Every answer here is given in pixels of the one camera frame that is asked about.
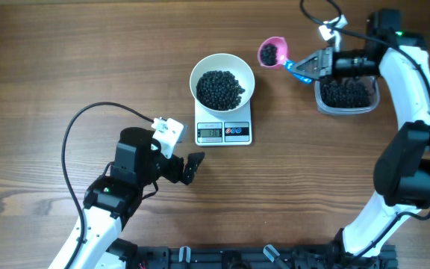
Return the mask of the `pink scoop blue handle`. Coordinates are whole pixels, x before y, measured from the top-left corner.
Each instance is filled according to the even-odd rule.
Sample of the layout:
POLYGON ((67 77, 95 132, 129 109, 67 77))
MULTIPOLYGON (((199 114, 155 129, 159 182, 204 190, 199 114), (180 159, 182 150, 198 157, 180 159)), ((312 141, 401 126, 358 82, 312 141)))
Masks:
POLYGON ((304 84, 310 84, 313 81, 311 78, 292 71, 295 62, 289 59, 288 46, 284 37, 270 37, 263 41, 258 49, 257 58, 259 64, 264 68, 284 68, 304 84))

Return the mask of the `white bowl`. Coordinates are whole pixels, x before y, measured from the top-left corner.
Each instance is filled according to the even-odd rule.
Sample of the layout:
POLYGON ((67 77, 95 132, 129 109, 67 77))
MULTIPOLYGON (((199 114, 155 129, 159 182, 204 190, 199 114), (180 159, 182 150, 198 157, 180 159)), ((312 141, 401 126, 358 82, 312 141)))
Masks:
MULTIPOLYGON (((239 81, 240 86, 245 89, 245 92, 241 95, 241 103, 235 109, 228 111, 234 111, 250 101, 255 91, 255 75, 250 66, 243 59, 227 53, 209 55, 201 59, 194 66, 190 74, 189 85, 195 101, 201 104, 201 102, 196 98, 196 85, 198 80, 205 72, 213 70, 231 72, 239 81)), ((205 107, 204 105, 202 106, 209 111, 215 111, 205 107)))

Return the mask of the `black beans in bowl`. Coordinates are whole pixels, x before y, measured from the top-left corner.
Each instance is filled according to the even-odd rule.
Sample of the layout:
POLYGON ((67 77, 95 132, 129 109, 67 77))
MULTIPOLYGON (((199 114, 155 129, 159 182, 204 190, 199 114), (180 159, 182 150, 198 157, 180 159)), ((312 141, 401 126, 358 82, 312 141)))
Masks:
POLYGON ((235 109, 245 92, 239 81, 229 71, 205 72, 196 85, 196 98, 207 108, 215 111, 235 109))

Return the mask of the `black beans in scoop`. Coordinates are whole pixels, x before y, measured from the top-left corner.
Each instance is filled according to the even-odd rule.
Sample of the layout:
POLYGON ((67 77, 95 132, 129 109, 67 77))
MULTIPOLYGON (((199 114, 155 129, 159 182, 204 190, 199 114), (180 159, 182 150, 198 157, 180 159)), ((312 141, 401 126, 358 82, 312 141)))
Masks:
POLYGON ((262 47, 260 52, 260 59, 262 64, 266 66, 274 66, 277 64, 277 47, 271 43, 266 44, 262 47))

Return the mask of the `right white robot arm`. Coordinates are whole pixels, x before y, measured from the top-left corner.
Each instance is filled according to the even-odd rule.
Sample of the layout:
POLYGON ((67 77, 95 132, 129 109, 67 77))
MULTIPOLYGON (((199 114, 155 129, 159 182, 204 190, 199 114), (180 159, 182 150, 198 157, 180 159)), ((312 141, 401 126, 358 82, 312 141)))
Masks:
POLYGON ((408 218, 430 219, 430 69, 422 35, 402 31, 399 10, 370 14, 365 47, 337 44, 287 66, 317 81, 379 75, 387 83, 398 132, 377 160, 375 192, 342 231, 343 251, 353 259, 377 256, 408 218))

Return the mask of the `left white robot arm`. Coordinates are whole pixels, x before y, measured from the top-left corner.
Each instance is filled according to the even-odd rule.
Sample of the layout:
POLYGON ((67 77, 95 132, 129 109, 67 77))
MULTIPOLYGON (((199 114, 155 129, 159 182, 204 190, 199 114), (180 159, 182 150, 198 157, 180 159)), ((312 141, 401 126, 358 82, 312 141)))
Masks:
POLYGON ((139 127, 121 131, 114 161, 86 190, 83 218, 51 268, 141 268, 137 245, 119 235, 147 198, 144 187, 154 185, 160 177, 189 185, 205 157, 203 152, 195 152, 187 158, 167 158, 153 134, 139 127))

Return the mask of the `white digital kitchen scale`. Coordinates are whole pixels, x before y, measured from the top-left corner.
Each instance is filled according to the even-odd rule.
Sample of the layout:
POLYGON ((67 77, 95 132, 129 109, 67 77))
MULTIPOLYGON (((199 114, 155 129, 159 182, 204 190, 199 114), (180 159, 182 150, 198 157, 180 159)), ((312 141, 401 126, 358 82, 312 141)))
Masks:
POLYGON ((195 143, 198 146, 251 144, 251 103, 234 111, 209 111, 195 101, 195 143))

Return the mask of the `black beans in container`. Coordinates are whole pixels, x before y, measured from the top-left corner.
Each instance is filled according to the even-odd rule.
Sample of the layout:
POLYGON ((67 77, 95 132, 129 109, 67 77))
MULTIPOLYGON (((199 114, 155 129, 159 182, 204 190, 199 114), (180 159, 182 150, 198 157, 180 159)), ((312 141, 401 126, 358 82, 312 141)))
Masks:
POLYGON ((321 100, 332 108, 364 108, 371 105, 367 86, 349 79, 338 83, 330 81, 320 85, 321 100))

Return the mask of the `clear plastic bean container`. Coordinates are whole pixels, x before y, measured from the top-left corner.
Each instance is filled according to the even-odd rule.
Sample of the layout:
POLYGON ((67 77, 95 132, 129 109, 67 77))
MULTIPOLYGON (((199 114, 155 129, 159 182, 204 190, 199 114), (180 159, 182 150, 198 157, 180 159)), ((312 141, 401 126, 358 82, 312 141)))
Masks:
POLYGON ((314 93, 318 111, 332 116, 369 113, 380 102, 376 77, 343 78, 341 82, 317 81, 314 93))

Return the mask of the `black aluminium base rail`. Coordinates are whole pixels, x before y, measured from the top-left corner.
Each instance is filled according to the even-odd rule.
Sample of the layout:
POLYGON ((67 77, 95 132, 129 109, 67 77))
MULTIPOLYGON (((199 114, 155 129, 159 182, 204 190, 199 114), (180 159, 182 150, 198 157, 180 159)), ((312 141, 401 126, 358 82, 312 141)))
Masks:
POLYGON ((145 269, 230 269, 230 268, 369 268, 397 269, 396 248, 383 246, 378 256, 354 259, 344 253, 341 245, 299 245, 292 248, 212 248, 200 249, 183 246, 139 247, 117 239, 105 252, 108 258, 120 262, 123 268, 145 269))

